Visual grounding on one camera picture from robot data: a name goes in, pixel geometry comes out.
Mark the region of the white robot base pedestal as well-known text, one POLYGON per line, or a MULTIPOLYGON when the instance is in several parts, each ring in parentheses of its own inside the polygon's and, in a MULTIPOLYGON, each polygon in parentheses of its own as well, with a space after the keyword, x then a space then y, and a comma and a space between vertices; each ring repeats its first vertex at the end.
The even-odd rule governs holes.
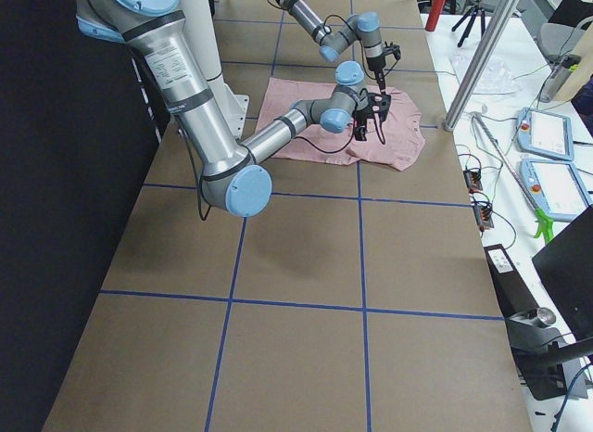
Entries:
POLYGON ((191 53, 208 82, 233 136, 240 138, 245 125, 249 97, 236 95, 224 80, 210 1, 181 0, 180 6, 186 18, 183 31, 191 53))

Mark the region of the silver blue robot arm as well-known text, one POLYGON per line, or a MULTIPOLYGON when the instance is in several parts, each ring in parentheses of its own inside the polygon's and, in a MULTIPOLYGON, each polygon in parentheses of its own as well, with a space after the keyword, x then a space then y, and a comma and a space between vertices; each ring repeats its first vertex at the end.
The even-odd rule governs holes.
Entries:
POLYGON ((381 93, 386 92, 386 58, 401 58, 397 44, 385 43, 376 12, 354 14, 343 19, 337 15, 321 19, 305 0, 275 0, 277 6, 286 11, 309 34, 319 46, 319 52, 328 62, 337 61, 339 56, 355 43, 361 46, 366 61, 366 70, 381 93))
POLYGON ((297 101, 242 139, 240 118, 247 100, 223 81, 213 0, 77 0, 83 34, 125 44, 145 61, 185 137, 198 201, 238 217, 266 207, 272 182, 263 162, 305 129, 314 124, 331 133, 350 129, 355 139, 363 140, 368 120, 386 118, 385 59, 399 53, 396 45, 383 42, 373 12, 353 15, 333 31, 305 0, 275 1, 311 36, 325 60, 337 61, 360 44, 366 61, 340 62, 329 97, 297 101))

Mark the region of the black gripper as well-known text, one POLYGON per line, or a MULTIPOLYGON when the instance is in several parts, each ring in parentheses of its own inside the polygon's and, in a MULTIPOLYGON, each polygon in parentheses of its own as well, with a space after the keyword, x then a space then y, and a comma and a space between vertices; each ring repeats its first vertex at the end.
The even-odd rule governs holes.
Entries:
POLYGON ((368 56, 368 68, 372 72, 375 80, 383 80, 389 75, 401 59, 400 46, 394 43, 384 43, 368 56), (392 57, 394 62, 390 67, 387 66, 387 59, 392 57))
POLYGON ((376 78, 380 94, 368 93, 367 106, 354 113, 353 137, 355 140, 367 139, 367 122, 371 121, 379 140, 385 140, 383 123, 388 117, 390 109, 390 95, 386 93, 384 77, 376 78))

